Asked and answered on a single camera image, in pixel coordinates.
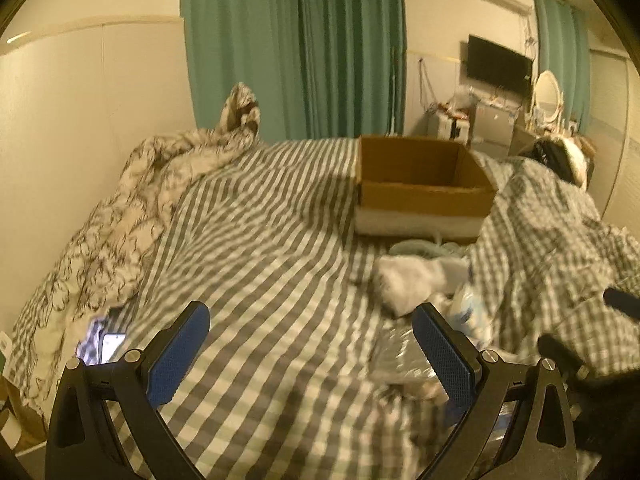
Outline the clear plastic packet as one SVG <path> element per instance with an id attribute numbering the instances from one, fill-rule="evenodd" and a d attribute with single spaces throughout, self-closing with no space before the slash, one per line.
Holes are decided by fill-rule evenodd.
<path id="1" fill-rule="evenodd" d="M 460 330 L 480 350 L 491 343 L 492 328 L 484 300 L 470 283 L 461 285 L 454 296 L 431 296 L 432 304 L 454 330 Z M 382 329 L 375 343 L 371 379 L 399 388 L 410 399 L 444 403 L 447 393 L 413 335 L 409 315 Z"/>

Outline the grey-green plastic hanger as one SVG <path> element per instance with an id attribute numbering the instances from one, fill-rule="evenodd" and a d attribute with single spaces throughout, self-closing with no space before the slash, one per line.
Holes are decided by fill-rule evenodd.
<path id="1" fill-rule="evenodd" d="M 390 256 L 418 256 L 425 259 L 461 258 L 466 254 L 466 247 L 456 242 L 444 242 L 441 237 L 436 237 L 436 240 L 412 238 L 393 244 L 387 253 Z"/>

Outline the floral white quilt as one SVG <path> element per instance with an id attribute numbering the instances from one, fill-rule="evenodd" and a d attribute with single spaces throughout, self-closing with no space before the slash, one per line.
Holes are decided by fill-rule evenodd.
<path id="1" fill-rule="evenodd" d="M 115 192 L 94 207 L 14 325 L 9 380 L 27 406 L 49 416 L 66 360 L 93 321 L 134 296 L 183 194 L 248 151 L 259 126 L 255 93 L 239 82 L 215 127 L 150 136 L 130 153 Z"/>

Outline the grey checkered bed cover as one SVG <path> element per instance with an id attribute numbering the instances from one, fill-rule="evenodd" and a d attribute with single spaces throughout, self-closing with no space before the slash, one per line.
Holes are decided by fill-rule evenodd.
<path id="1" fill-rule="evenodd" d="M 357 144 L 254 144 L 181 197 L 139 288 L 104 318 L 144 346 L 191 301 L 212 324 L 162 414 L 209 479 L 412 479 L 442 415 L 371 379 L 390 316 L 371 275 L 384 247 L 354 230 Z M 639 364 L 639 325 L 608 287 L 639 290 L 639 244 L 533 160 L 480 156 L 497 194 L 466 251 L 500 350 L 536 359 L 550 333 L 596 372 Z"/>

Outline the black and white bag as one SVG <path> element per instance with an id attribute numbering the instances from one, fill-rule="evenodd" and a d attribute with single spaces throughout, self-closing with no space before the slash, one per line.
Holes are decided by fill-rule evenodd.
<path id="1" fill-rule="evenodd" d="M 538 136 L 526 145 L 518 156 L 536 160 L 553 171 L 561 180 L 585 190 L 591 174 L 591 159 L 582 149 L 564 136 Z"/>

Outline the brown cardboard box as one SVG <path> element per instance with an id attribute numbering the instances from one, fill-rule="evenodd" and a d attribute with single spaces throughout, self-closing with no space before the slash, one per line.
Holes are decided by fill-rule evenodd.
<path id="1" fill-rule="evenodd" d="M 496 195 L 462 144 L 426 136 L 360 136 L 355 231 L 388 238 L 477 240 Z"/>

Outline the grey cabinet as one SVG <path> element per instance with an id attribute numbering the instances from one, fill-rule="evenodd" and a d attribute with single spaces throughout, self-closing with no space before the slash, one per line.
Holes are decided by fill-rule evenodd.
<path id="1" fill-rule="evenodd" d="M 478 102 L 471 114 L 471 145 L 491 157 L 509 154 L 515 114 L 510 110 Z"/>

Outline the white oval vanity mirror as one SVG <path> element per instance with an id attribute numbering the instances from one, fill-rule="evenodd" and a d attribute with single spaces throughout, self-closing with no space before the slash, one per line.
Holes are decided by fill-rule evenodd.
<path id="1" fill-rule="evenodd" d="M 536 81 L 533 93 L 534 117 L 543 125 L 551 125 L 561 114 L 563 95 L 551 70 L 544 70 Z"/>

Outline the white sliding wardrobe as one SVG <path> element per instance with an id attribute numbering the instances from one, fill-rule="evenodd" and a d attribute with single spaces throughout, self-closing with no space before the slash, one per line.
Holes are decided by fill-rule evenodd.
<path id="1" fill-rule="evenodd" d="M 639 235 L 639 74 L 626 56 L 590 52 L 589 193 L 605 222 Z"/>

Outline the white suitcase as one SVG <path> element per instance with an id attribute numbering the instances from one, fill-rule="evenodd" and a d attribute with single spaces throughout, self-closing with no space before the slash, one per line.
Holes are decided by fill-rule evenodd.
<path id="1" fill-rule="evenodd" d="M 427 135 L 438 140 L 467 144 L 470 128 L 469 117 L 465 114 L 450 114 L 436 110 L 428 118 Z"/>

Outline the small green curtain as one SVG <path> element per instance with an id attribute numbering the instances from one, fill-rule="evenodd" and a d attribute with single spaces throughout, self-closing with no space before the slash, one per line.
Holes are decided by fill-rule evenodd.
<path id="1" fill-rule="evenodd" d="M 585 15 L 565 0 L 534 0 L 539 70 L 550 70 L 564 96 L 563 118 L 588 126 L 590 53 Z"/>

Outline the large green curtain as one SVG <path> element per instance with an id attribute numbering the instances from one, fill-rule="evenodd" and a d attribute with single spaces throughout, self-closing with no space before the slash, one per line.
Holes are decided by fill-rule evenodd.
<path id="1" fill-rule="evenodd" d="M 180 0 L 196 123 L 247 84 L 268 142 L 400 133 L 404 0 Z"/>

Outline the black wall television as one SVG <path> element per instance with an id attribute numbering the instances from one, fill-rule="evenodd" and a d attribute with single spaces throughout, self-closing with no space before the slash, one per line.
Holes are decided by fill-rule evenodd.
<path id="1" fill-rule="evenodd" d="M 532 88 L 533 61 L 484 38 L 469 36 L 466 76 L 528 98 Z"/>

